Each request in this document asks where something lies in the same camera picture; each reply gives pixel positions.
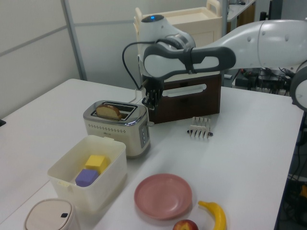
purple block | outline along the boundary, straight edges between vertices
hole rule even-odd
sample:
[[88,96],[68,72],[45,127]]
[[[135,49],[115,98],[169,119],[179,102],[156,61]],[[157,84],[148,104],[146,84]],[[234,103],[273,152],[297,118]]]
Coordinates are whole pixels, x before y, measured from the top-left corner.
[[97,178],[98,172],[92,169],[82,169],[76,178],[76,184],[80,187],[87,187],[91,185]]

metal pole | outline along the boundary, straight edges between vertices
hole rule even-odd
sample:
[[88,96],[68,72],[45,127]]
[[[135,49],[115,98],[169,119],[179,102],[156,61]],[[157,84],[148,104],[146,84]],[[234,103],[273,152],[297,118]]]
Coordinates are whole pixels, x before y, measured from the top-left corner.
[[228,0],[221,0],[222,4],[222,36],[225,36],[227,33],[227,16],[228,16]]

white wall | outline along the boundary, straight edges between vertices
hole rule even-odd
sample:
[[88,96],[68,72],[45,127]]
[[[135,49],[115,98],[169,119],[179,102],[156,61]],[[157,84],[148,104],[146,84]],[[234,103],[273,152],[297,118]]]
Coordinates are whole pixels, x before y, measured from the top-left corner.
[[[143,14],[206,6],[206,0],[65,0],[89,81],[135,89],[122,64],[122,50],[136,41],[135,8]],[[137,47],[126,51],[126,62],[139,80]]]
[[0,31],[0,119],[79,78],[60,0],[1,0]]

bread slice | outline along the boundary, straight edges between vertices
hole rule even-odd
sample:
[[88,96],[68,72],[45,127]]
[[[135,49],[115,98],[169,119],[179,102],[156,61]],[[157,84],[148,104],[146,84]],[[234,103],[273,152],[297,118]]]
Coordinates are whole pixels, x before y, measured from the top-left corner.
[[121,119],[119,109],[112,105],[102,104],[96,108],[97,116],[108,117],[113,119]]

apple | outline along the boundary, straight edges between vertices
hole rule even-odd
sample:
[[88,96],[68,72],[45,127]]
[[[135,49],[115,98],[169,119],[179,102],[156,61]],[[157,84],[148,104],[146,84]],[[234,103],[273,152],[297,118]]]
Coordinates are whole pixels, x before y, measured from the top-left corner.
[[192,220],[182,219],[174,225],[173,230],[198,230],[198,227]]

